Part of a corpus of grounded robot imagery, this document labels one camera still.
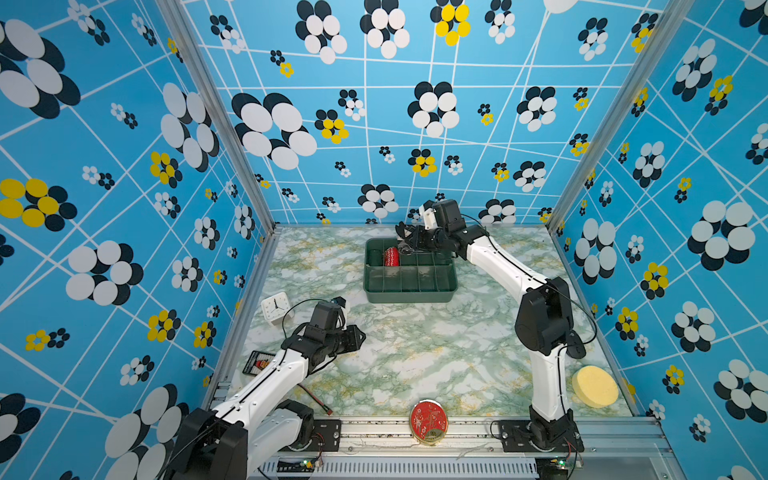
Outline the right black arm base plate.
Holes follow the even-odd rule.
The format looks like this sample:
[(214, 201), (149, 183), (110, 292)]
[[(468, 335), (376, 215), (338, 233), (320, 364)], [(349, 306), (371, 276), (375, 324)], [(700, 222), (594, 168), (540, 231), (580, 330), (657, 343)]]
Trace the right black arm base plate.
[(494, 420), (489, 428), (501, 442), (505, 453), (573, 454), (585, 451), (575, 422), (563, 418), (555, 422)]

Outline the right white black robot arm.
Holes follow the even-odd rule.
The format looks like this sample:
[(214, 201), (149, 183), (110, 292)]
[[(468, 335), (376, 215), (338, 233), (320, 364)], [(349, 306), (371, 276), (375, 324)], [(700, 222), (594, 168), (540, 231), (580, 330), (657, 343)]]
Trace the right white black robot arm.
[(585, 342), (575, 331), (570, 289), (524, 265), (482, 225), (468, 225), (458, 203), (445, 200), (420, 208), (422, 222), (395, 227), (400, 244), (415, 251), (447, 252), (480, 268), (518, 302), (517, 339), (528, 350), (532, 397), (529, 442), (540, 451), (566, 444), (584, 450), (567, 398), (566, 359), (582, 359)]

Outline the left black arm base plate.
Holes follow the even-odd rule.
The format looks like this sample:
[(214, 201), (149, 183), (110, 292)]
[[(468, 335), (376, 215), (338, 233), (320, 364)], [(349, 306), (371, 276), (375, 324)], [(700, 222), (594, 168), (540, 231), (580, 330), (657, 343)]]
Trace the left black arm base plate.
[(291, 452), (337, 452), (339, 450), (342, 421), (338, 419), (315, 420), (312, 430), (302, 427), (297, 439), (283, 448)]

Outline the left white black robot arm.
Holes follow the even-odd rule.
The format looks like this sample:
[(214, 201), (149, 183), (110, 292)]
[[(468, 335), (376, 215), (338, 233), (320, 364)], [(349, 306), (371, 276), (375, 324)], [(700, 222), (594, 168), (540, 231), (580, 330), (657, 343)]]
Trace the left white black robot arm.
[(302, 447), (313, 409), (286, 395), (338, 356), (358, 351), (366, 335), (346, 320), (346, 300), (316, 303), (309, 321), (285, 338), (266, 368), (232, 398), (192, 411), (159, 479), (246, 479), (279, 450)]

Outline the black grey argyle sock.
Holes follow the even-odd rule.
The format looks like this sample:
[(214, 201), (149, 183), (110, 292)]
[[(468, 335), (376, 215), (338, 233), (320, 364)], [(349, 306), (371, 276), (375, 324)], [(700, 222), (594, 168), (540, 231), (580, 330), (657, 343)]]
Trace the black grey argyle sock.
[(407, 239), (398, 240), (398, 250), (401, 256), (413, 255), (417, 252), (417, 249), (412, 245), (412, 242)]

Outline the green compartment tray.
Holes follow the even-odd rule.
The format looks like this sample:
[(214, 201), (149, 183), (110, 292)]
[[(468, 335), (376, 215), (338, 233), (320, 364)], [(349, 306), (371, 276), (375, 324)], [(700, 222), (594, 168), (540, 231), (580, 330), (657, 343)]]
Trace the green compartment tray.
[(372, 238), (365, 244), (363, 290), (373, 304), (447, 303), (458, 289), (453, 258), (449, 253), (416, 252), (400, 255), (399, 267), (370, 267), (366, 253), (371, 249), (397, 247), (396, 238)]

